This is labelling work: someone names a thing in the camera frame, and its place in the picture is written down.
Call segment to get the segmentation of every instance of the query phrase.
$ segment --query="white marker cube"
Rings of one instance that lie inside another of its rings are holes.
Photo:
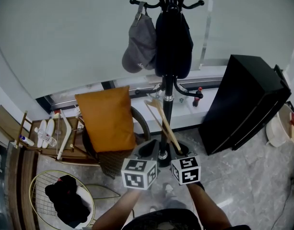
[[[157,177],[157,162],[124,159],[121,175],[125,187],[147,190]]]
[[[199,156],[171,160],[171,170],[180,185],[198,182],[201,176]]]

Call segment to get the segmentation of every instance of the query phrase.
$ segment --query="gray baseball cap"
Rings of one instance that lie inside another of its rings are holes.
[[[133,24],[129,29],[129,46],[122,58],[123,68],[136,73],[141,69],[152,70],[155,67],[156,32],[152,19],[142,9],[145,2],[140,2]]]

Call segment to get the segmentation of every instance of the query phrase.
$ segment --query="person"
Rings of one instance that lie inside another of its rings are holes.
[[[92,230],[249,230],[246,225],[232,227],[225,213],[212,201],[204,191],[203,185],[187,184],[191,198],[195,204],[198,218],[186,209],[186,205],[175,199],[173,188],[165,186],[166,197],[163,210],[134,218],[124,226],[128,216],[138,201],[142,190],[130,189],[103,214],[93,225]]]

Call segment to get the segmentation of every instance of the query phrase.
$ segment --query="wooden hanger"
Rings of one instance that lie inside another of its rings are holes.
[[[163,133],[167,136],[167,138],[168,138],[168,141],[167,142],[169,143],[169,141],[171,140],[174,143],[174,145],[176,146],[176,148],[179,150],[179,152],[182,154],[180,145],[179,145],[179,143],[178,143],[178,141],[177,141],[174,133],[172,132],[172,130],[170,128],[170,125],[169,125],[169,123],[168,123],[168,121],[166,119],[166,116],[165,116],[165,113],[164,113],[164,110],[162,108],[161,103],[158,100],[156,100],[156,99],[152,99],[152,101],[145,100],[144,102],[145,102],[147,108],[149,109],[149,111],[151,112],[152,116],[155,118],[157,124],[162,129]],[[165,128],[166,128],[166,130],[167,130],[168,133],[164,130],[163,126],[157,120],[157,118],[155,117],[154,113],[151,111],[151,109],[150,109],[149,106],[153,106],[153,107],[155,107],[157,109],[157,111],[160,114],[160,116],[162,118],[162,121],[163,121],[163,123],[165,125]]]

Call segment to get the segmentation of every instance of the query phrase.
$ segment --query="white bucket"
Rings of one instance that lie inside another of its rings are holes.
[[[290,140],[290,112],[292,112],[291,108],[284,104],[276,116],[266,125],[267,138],[274,147],[279,147]]]

